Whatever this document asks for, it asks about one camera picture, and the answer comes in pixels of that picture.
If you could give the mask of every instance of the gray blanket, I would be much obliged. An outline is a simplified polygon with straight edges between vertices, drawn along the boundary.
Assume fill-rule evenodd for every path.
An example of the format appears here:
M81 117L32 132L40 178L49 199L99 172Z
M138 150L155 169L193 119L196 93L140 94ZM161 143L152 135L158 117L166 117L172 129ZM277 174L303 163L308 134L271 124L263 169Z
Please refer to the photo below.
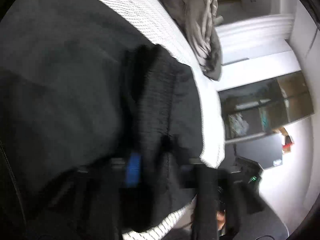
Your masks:
M204 74L219 79L221 49L213 22L217 0L160 0L186 35Z

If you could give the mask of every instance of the person's hand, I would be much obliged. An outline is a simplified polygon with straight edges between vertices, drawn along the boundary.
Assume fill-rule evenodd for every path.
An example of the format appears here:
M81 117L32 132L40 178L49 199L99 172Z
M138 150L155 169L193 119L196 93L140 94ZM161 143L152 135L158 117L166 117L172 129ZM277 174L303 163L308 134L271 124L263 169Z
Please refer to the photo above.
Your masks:
M224 213L217 211L217 223L218 230L220 231L226 223L226 215Z

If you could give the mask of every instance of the black cable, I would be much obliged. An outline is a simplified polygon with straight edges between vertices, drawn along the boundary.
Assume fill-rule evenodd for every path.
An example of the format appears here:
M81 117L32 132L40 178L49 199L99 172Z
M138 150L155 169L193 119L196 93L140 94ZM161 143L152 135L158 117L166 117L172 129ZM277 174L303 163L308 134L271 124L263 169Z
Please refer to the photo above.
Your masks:
M258 237L256 240L258 240L258 239L260 239L260 238L263 238L263 237L270 237L270 238L272 238L273 240L275 240L273 236L260 236L260 237Z

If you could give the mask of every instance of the floor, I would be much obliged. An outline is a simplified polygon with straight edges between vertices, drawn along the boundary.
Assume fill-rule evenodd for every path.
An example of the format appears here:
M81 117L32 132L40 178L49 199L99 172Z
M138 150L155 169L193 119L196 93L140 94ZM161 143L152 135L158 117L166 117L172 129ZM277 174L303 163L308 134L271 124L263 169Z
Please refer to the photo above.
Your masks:
M260 195L292 233L308 214L303 203L310 183L313 160L311 118L285 126L293 137L291 153L283 155L283 164L262 174Z

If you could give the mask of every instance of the white crown molding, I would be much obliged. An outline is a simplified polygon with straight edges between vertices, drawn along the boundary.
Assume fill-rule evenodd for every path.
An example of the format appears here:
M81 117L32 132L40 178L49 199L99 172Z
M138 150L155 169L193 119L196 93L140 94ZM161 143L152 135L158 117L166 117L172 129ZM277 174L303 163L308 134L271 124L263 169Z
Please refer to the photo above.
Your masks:
M216 27L222 53L255 47L276 39L287 40L292 31L292 14L268 15Z

